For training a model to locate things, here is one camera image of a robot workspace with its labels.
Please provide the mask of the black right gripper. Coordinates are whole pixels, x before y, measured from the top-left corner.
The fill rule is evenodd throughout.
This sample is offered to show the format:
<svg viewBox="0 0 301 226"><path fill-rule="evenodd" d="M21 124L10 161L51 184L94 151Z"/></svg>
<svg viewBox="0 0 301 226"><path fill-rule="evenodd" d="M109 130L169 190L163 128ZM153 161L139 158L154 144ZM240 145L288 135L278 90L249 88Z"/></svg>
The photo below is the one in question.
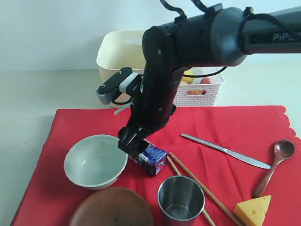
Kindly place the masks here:
<svg viewBox="0 0 301 226"><path fill-rule="evenodd" d="M142 89L134 97L130 119L118 132L120 150L130 156L138 156L147 148L147 141L141 137L166 126L183 73L183 67L166 73L159 73L153 67L145 68Z"/></svg>

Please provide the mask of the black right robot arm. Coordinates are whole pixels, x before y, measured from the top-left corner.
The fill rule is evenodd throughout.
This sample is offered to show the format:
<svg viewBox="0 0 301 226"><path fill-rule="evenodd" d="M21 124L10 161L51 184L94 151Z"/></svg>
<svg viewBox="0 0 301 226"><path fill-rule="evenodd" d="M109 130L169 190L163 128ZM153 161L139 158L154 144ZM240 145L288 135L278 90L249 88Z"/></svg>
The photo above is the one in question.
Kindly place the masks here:
<svg viewBox="0 0 301 226"><path fill-rule="evenodd" d="M212 7L177 24L146 30L146 65L142 79L129 90L131 115L118 133L119 148L137 156L146 148L145 138L166 126L185 69L237 66L258 53L300 53L300 32L300 7L268 14L255 14L250 7Z"/></svg>

